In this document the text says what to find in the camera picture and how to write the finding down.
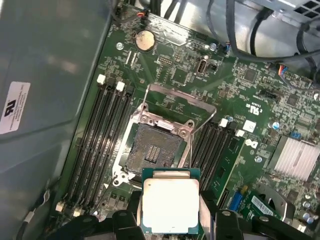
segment aluminum heatsink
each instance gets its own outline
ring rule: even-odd
[[[306,181],[311,174],[320,148],[282,136],[268,166],[286,176]]]

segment integrated circuit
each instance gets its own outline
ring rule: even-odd
[[[146,124],[139,124],[133,147],[126,161],[127,169],[140,175],[143,168],[170,167],[183,139]]]
[[[247,69],[244,75],[244,80],[249,81],[250,83],[253,83],[255,81],[257,72],[253,69]]]
[[[290,190],[287,196],[288,201],[290,201],[291,203],[295,203],[295,201],[298,198],[299,193],[297,191],[294,190]]]
[[[288,97],[288,100],[286,101],[286,104],[294,107],[294,106],[296,106],[298,100],[299,100],[299,97],[297,95],[290,94]]]

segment blue slot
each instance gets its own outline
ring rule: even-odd
[[[229,210],[237,211],[242,198],[243,196],[241,195],[241,193],[239,191],[236,191],[230,203]]]

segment motherboard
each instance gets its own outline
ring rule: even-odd
[[[117,8],[122,19],[140,11]],[[138,16],[110,26],[46,232],[82,214],[112,216],[141,189],[143,168],[171,167],[199,168],[200,191],[248,221],[269,214],[318,232],[319,92],[291,89],[272,64],[235,58],[202,33]]]

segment ul logo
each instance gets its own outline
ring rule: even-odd
[[[15,106],[16,106],[16,100],[8,102],[5,109],[4,116],[7,117],[9,114],[13,113]]]

